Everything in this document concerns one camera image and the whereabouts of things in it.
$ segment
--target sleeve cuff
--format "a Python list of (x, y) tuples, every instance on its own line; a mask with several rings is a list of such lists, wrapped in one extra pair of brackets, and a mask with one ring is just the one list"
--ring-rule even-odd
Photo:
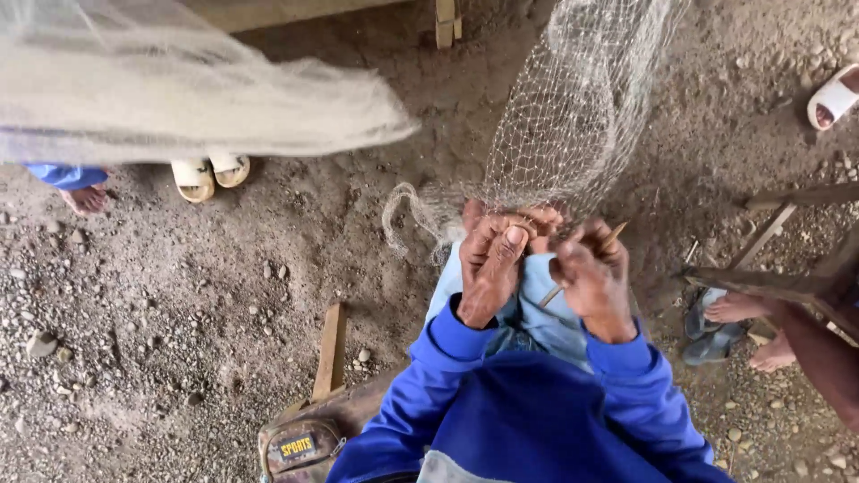
[(462, 294), (457, 293), (448, 299), (442, 312), (429, 321), (427, 333), (433, 345), (448, 357), (462, 362), (474, 361), (483, 357), (498, 324), (493, 319), (486, 329), (477, 330), (460, 322), (454, 312), (461, 298)]
[(607, 344), (584, 330), (588, 338), (588, 361), (594, 373), (611, 376), (640, 376), (650, 370), (655, 362), (654, 353), (642, 336), (638, 319), (635, 319), (638, 335), (625, 344)]

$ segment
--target net mesh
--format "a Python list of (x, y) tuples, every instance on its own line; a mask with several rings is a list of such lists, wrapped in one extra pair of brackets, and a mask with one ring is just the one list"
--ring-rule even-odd
[(459, 223), (452, 200), (463, 197), (499, 210), (562, 201), (572, 221), (591, 214), (631, 159), (684, 10), (685, 0), (559, 0), (516, 80), (483, 182), (397, 186), (382, 216), (394, 252), (406, 251), (390, 223), (404, 196), (440, 246), (462, 236), (449, 227)]
[(6, 162), (321, 156), (417, 128), (374, 72), (273, 64), (170, 0), (3, 0), (0, 52)]

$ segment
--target bag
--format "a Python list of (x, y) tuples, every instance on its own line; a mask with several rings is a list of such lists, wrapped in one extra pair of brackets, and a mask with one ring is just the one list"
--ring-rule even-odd
[(259, 432), (261, 483), (324, 483), (346, 444), (330, 419), (275, 422)]

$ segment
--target gray flip-flop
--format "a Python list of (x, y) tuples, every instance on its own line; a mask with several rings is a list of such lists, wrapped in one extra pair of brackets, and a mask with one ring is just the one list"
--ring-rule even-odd
[(704, 318), (704, 311), (711, 303), (727, 294), (727, 290), (709, 288), (700, 294), (695, 304), (686, 314), (684, 328), (686, 337), (692, 340), (701, 339), (706, 333), (715, 332), (722, 328), (722, 324), (708, 321)]
[(731, 345), (740, 341), (746, 334), (746, 330), (738, 323), (721, 325), (719, 330), (689, 344), (683, 350), (683, 362), (694, 366), (728, 360), (728, 356), (731, 355)]

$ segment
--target wooden stick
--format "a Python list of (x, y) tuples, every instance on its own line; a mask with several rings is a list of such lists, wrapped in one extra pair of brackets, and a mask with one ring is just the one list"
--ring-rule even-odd
[[(600, 245), (600, 248), (594, 252), (594, 256), (600, 256), (600, 254), (603, 253), (604, 251), (606, 251), (606, 249), (608, 248), (609, 245), (612, 244), (612, 242), (617, 240), (618, 235), (620, 235), (620, 232), (624, 230), (626, 223), (627, 222), (623, 222), (623, 223), (619, 224), (618, 226), (614, 227), (614, 229), (612, 230), (612, 233), (608, 234), (608, 237), (606, 238), (606, 240), (604, 242), (602, 242), (602, 245)], [(555, 298), (555, 295), (557, 295), (559, 293), (561, 293), (561, 285), (555, 285), (555, 288), (549, 290), (549, 293), (545, 294), (545, 297), (543, 297), (543, 300), (539, 301), (539, 306), (545, 307), (546, 305), (549, 304), (549, 302), (551, 302), (551, 300), (553, 298)]]

